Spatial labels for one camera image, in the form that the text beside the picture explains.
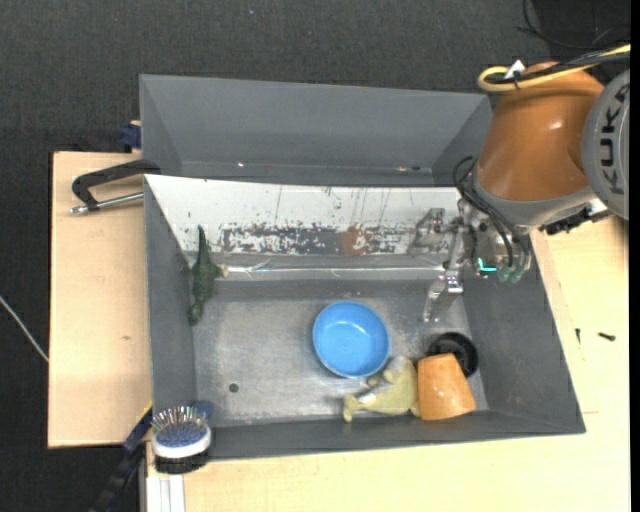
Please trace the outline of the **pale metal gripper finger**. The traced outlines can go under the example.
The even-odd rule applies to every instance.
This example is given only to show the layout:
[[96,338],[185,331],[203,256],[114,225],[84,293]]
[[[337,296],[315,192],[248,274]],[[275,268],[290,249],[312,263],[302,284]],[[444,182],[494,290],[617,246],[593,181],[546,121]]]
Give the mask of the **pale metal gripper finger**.
[[444,272],[429,285],[423,309],[425,322],[440,322],[454,301],[464,293],[463,282],[457,272]]
[[446,222],[444,208],[431,208],[416,224],[413,240],[408,247],[412,256],[444,254],[452,241],[451,226]]

